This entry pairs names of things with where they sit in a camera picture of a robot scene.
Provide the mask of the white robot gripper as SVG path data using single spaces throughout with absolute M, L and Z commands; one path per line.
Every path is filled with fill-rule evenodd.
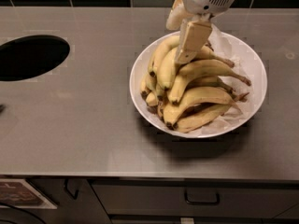
M 180 29 L 179 45 L 175 62 L 189 63 L 208 41 L 212 32 L 209 21 L 190 21 L 193 14 L 224 13 L 234 0 L 175 0 L 166 20 L 166 28 L 174 31 Z

